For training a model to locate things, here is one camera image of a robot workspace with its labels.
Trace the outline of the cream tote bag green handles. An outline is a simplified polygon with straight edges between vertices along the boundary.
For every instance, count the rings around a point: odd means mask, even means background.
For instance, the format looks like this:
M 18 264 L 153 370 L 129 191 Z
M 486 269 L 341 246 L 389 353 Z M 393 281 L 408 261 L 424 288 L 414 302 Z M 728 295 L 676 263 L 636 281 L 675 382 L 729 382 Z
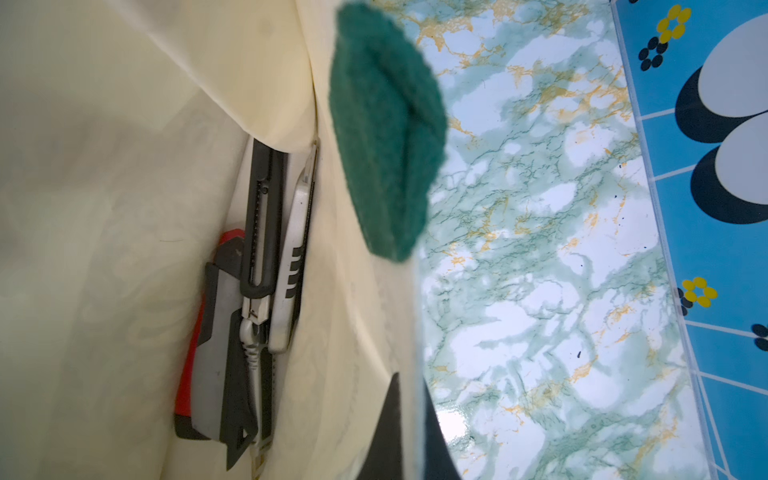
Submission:
M 447 130 L 372 2 L 3 2 L 2 477 L 254 479 L 252 447 L 227 471 L 173 410 L 256 139 L 290 182 L 319 141 L 259 479 L 357 479 L 395 373 L 423 479 L 417 246 Z

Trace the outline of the red utility knife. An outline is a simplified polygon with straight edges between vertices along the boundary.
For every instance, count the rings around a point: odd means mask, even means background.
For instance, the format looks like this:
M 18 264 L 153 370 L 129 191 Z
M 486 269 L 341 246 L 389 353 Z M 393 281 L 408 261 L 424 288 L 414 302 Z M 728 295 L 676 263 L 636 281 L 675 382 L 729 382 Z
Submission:
M 174 406 L 174 415 L 181 417 L 191 417 L 191 376 L 194 364 L 194 357 L 197 348 L 197 342 L 201 330 L 202 318 L 205 307 L 205 293 L 201 294 L 200 308 L 198 310 L 197 319 L 194 325 L 192 337 L 190 339 L 189 348 L 184 362 L 183 371 L 181 374 L 179 388 L 177 390 Z

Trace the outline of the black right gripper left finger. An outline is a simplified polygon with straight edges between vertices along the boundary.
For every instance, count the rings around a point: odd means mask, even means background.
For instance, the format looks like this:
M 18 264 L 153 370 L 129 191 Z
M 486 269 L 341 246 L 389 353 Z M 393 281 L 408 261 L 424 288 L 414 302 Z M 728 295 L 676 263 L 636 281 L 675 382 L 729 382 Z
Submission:
M 357 480 L 403 479 L 400 381 L 395 373 Z

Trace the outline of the silver black utility knife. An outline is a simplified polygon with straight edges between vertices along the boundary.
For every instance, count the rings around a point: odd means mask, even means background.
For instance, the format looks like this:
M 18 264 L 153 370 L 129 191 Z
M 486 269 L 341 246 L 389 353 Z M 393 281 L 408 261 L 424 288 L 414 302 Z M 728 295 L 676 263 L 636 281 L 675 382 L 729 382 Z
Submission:
M 300 280 L 306 253 L 307 224 L 311 216 L 318 150 L 319 141 L 315 140 L 297 180 L 288 216 L 268 340 L 268 349 L 273 354 L 288 350 L 294 328 L 295 309 L 301 290 Z

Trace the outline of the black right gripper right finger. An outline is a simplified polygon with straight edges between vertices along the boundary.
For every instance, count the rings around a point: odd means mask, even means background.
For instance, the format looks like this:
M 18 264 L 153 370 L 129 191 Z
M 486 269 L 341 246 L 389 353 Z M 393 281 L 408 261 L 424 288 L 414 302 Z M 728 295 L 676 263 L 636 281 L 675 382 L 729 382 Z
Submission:
M 451 459 L 445 438 L 440 429 L 438 417 L 427 385 L 425 391 L 425 456 L 424 480 L 460 480 Z

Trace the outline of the grey black utility knife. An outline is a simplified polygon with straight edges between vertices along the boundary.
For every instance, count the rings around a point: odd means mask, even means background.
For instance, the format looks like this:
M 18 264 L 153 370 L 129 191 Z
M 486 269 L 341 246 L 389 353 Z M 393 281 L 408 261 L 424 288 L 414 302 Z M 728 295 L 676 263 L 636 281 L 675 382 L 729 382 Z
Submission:
M 204 266 L 205 307 L 191 376 L 191 417 L 174 415 L 178 438 L 223 446 L 227 471 L 258 432 L 239 335 L 243 250 L 244 232 L 228 231 Z

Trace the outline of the slim silver black knife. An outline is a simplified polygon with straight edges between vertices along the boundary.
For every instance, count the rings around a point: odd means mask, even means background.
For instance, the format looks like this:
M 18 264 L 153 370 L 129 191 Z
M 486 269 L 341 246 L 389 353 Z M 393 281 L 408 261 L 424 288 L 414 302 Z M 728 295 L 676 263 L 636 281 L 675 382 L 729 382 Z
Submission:
M 262 476 L 274 432 L 274 360 L 267 348 L 276 291 L 284 187 L 282 154 L 251 141 L 245 243 L 240 275 L 244 296 L 240 340 L 258 426 L 251 449 L 252 477 Z

